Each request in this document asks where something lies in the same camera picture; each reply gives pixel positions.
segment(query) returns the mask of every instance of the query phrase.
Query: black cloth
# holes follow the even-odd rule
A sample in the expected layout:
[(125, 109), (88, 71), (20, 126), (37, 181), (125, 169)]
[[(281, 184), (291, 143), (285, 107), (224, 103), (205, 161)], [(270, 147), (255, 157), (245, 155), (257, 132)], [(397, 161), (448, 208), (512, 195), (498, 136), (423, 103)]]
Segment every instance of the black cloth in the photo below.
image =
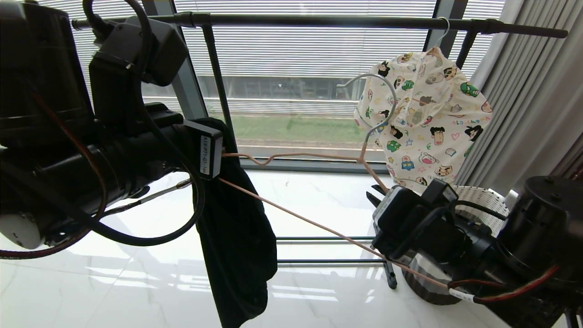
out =
[[(220, 120), (197, 123), (223, 132), (226, 152), (237, 152), (234, 136)], [(219, 176), (257, 193), (239, 158), (222, 158)], [(267, 307), (267, 280), (278, 269), (276, 239), (263, 203), (218, 179), (205, 181), (206, 204), (196, 224), (206, 271), (224, 328), (240, 327)]]

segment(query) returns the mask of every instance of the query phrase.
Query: lawn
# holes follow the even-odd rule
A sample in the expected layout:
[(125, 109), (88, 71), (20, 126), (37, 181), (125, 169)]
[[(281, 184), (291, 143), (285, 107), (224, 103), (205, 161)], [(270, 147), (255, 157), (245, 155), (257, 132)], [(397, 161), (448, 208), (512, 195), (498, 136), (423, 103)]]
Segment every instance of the lawn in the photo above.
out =
[(237, 139), (362, 142), (364, 132), (352, 118), (232, 116)]

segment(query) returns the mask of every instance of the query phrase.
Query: marble floor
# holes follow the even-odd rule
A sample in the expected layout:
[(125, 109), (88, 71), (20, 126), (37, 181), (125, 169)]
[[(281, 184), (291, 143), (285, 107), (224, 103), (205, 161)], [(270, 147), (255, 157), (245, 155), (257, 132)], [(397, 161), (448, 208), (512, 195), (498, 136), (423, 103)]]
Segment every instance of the marble floor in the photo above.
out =
[[(347, 235), (373, 235), (365, 175), (250, 171), (258, 192)], [(161, 190), (185, 176), (153, 184)], [(191, 215), (191, 191), (179, 190), (103, 220), (136, 236), (157, 236)], [(327, 236), (325, 231), (266, 205), (278, 236)], [(2, 237), (0, 247), (16, 249)], [(371, 258), (346, 244), (278, 245), (280, 259)], [(90, 233), (50, 257), (0, 262), (0, 327), (220, 327), (196, 229), (154, 247), (133, 247)], [(434, 306), (396, 272), (389, 289), (382, 267), (280, 266), (268, 282), (264, 314), (243, 327), (506, 327), (484, 306)], [(565, 327), (559, 320), (555, 327)]]

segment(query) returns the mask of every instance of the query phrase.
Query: curtain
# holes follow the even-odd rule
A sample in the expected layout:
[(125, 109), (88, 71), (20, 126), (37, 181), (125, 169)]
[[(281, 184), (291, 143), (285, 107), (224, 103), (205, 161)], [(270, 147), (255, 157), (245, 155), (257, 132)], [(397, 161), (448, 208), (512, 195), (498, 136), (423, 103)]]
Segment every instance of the curtain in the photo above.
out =
[(494, 116), (456, 184), (501, 194), (553, 173), (583, 133), (583, 1), (524, 0), (516, 24), (569, 31), (566, 39), (507, 37), (482, 92)]

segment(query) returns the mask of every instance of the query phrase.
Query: hanger hook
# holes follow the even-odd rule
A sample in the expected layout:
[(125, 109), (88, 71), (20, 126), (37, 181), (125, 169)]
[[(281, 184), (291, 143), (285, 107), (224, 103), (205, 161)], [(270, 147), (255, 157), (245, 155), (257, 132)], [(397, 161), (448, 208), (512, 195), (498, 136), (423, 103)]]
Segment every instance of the hanger hook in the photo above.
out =
[(391, 93), (393, 94), (393, 108), (392, 108), (391, 112), (389, 113), (389, 115), (387, 116), (387, 118), (384, 121), (380, 122), (378, 125), (376, 125), (375, 127), (373, 127), (372, 129), (370, 129), (367, 132), (366, 136), (364, 137), (364, 144), (366, 145), (368, 143), (368, 139), (370, 138), (370, 135), (379, 127), (386, 125), (387, 122), (389, 122), (391, 120), (391, 118), (393, 117), (393, 114), (395, 113), (395, 108), (397, 107), (397, 94), (395, 92), (395, 88), (393, 87), (393, 84), (390, 83), (389, 80), (387, 80), (386, 78), (384, 78), (380, 75), (376, 75), (376, 74), (372, 74), (372, 73), (364, 73), (364, 74), (357, 75), (354, 78), (350, 79), (345, 84), (338, 84), (338, 85), (336, 85), (336, 87), (337, 88), (348, 88), (348, 86), (351, 85), (354, 81), (356, 81), (360, 78), (364, 78), (365, 76), (370, 76), (370, 77), (374, 77), (374, 78), (378, 78), (378, 79), (383, 80), (387, 84), (387, 86), (390, 88)]
[(447, 30), (445, 30), (445, 33), (443, 33), (443, 35), (440, 36), (439, 39), (437, 39), (436, 45), (439, 45), (439, 42), (441, 41), (441, 39), (443, 39), (447, 35), (447, 33), (449, 32), (449, 19), (447, 19), (446, 17), (443, 17), (443, 16), (438, 17), (438, 19), (444, 19), (447, 22)]

